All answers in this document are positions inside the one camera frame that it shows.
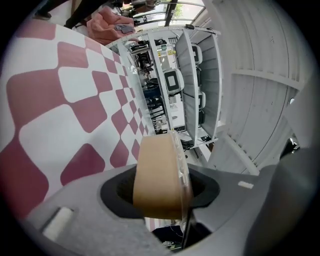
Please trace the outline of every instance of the pink jacket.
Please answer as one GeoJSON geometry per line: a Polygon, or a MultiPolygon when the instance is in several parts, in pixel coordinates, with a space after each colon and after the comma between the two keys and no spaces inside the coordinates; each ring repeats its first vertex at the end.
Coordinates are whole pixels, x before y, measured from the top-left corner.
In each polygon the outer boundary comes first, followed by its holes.
{"type": "Polygon", "coordinates": [[[134,32],[122,33],[121,30],[115,30],[115,25],[125,24],[134,27],[134,20],[129,17],[117,15],[112,12],[110,7],[105,6],[91,20],[86,23],[88,35],[93,40],[102,45],[107,45],[113,41],[131,35],[134,32]]]}

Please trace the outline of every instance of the white wall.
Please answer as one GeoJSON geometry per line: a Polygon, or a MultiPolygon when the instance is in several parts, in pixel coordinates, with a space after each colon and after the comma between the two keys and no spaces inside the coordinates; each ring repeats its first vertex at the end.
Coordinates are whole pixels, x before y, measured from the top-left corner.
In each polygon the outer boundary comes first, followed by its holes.
{"type": "Polygon", "coordinates": [[[208,167],[254,172],[277,162],[294,132],[284,112],[319,70],[297,26],[272,1],[203,2],[206,11],[193,25],[221,32],[221,119],[227,124],[208,167]],[[236,142],[234,147],[226,136],[236,142]],[[248,162],[255,166],[248,169],[248,162]]]}

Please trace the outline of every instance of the checkered pattern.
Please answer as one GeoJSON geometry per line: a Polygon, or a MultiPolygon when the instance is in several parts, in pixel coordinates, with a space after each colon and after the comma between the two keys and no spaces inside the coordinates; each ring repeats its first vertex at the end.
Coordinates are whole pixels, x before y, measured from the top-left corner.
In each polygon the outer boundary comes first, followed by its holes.
{"type": "Polygon", "coordinates": [[[149,131],[121,58],[70,29],[29,21],[0,77],[1,186],[24,218],[69,182],[137,162],[149,131]]]}

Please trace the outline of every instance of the brown packing tape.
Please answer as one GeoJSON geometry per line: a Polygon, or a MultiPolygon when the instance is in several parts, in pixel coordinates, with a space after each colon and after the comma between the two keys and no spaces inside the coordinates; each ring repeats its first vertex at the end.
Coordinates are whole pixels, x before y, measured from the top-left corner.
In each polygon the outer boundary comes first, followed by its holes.
{"type": "Polygon", "coordinates": [[[143,137],[133,186],[134,207],[145,217],[181,219],[183,193],[172,136],[143,137]]]}

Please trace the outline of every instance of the white shelving unit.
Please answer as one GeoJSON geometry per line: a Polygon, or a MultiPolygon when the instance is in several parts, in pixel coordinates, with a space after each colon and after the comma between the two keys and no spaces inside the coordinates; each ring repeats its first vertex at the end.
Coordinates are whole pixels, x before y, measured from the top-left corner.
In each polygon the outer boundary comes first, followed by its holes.
{"type": "Polygon", "coordinates": [[[151,60],[154,63],[155,73],[159,82],[161,97],[163,100],[164,112],[167,119],[168,129],[173,130],[173,118],[169,103],[169,95],[165,81],[164,72],[161,67],[160,59],[155,44],[155,33],[167,31],[180,31],[181,35],[175,44],[176,59],[178,62],[178,69],[181,71],[184,80],[184,89],[182,90],[182,102],[184,109],[185,128],[188,136],[192,140],[193,147],[214,142],[216,133],[225,125],[219,124],[221,98],[222,98],[222,71],[221,71],[221,58],[217,42],[217,36],[220,35],[219,31],[212,29],[194,27],[188,29],[185,26],[174,27],[160,27],[153,28],[145,31],[140,31],[135,34],[125,36],[118,39],[106,47],[118,53],[123,59],[128,59],[130,51],[126,48],[125,44],[132,38],[144,36],[149,40],[150,48],[149,53],[151,60]],[[189,32],[197,31],[201,34],[201,41],[196,42],[190,39],[189,32]],[[205,118],[204,123],[199,126],[199,85],[197,79],[197,70],[193,54],[192,45],[198,45],[202,51],[202,63],[199,65],[201,68],[200,90],[206,95],[206,106],[203,108],[205,118]],[[205,133],[211,137],[211,141],[204,142],[200,139],[205,133]]]}
{"type": "Polygon", "coordinates": [[[175,44],[178,68],[184,80],[182,101],[184,106],[185,129],[192,138],[193,145],[198,140],[199,94],[196,63],[189,34],[183,29],[182,35],[175,44]]]}

